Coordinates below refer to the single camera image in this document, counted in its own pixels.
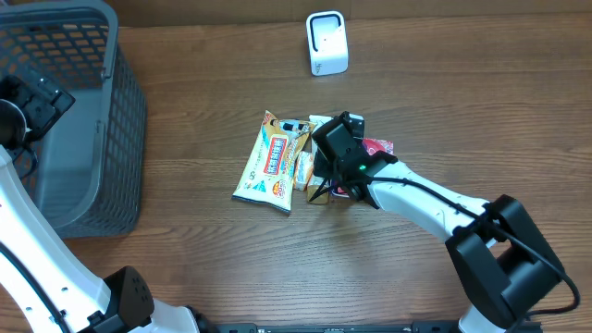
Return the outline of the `red purple pad package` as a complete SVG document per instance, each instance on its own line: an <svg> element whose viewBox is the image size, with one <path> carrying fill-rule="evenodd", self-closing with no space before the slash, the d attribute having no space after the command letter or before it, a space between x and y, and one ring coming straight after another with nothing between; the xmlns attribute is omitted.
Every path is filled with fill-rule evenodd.
<svg viewBox="0 0 592 333"><path fill-rule="evenodd" d="M364 149L370 154L373 155L377 152L385 152L388 154L393 154L393 142L387 140L379 140L379 139L371 139L371 138L363 138L362 144ZM335 197L340 198L348 198L348 194L342 188L336 188L332 192L332 195Z"/></svg>

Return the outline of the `white tube gold cap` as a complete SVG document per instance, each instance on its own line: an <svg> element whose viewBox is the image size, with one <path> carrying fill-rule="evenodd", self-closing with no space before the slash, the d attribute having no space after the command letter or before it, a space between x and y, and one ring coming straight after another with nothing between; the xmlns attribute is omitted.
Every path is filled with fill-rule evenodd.
<svg viewBox="0 0 592 333"><path fill-rule="evenodd" d="M314 131L319 130L332 117L310 115L309 120L315 124ZM312 174L307 184L307 199L310 204L327 204L329 195L324 192L328 181L322 177Z"/></svg>

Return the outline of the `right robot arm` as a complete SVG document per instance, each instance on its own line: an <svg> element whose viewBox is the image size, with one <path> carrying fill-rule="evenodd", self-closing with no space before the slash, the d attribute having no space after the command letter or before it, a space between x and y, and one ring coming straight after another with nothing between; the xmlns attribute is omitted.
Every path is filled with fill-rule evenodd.
<svg viewBox="0 0 592 333"><path fill-rule="evenodd" d="M384 151L363 145L364 119L312 116L314 174L355 200L403 216L442 241L471 305L458 332L512 332L566 279L524 206L448 190Z"/></svg>

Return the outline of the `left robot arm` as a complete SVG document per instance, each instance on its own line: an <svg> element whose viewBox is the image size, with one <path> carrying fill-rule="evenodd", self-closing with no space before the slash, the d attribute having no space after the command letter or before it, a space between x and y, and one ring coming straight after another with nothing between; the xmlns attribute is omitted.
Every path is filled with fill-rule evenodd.
<svg viewBox="0 0 592 333"><path fill-rule="evenodd" d="M74 97L40 77L1 80L1 284L35 332L216 332L190 306L153 298L124 266L97 277L59 238L24 189L11 151L29 151L69 110Z"/></svg>

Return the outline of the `yellow wet wipes pack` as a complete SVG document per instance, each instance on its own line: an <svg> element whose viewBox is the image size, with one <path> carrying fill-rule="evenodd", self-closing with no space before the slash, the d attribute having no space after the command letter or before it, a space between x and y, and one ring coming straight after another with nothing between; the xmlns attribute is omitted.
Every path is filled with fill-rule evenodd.
<svg viewBox="0 0 592 333"><path fill-rule="evenodd" d="M249 159L231 198L269 204L289 214L296 160L315 124L299 119L278 119L265 111Z"/></svg>

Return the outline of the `small orange snack packet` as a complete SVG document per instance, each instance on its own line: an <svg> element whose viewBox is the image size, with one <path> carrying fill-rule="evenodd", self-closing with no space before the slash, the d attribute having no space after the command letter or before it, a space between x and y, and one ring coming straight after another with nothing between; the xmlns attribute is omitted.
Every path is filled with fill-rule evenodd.
<svg viewBox="0 0 592 333"><path fill-rule="evenodd" d="M313 174L314 156L305 151L298 155L294 170L294 188L298 191L304 191Z"/></svg>

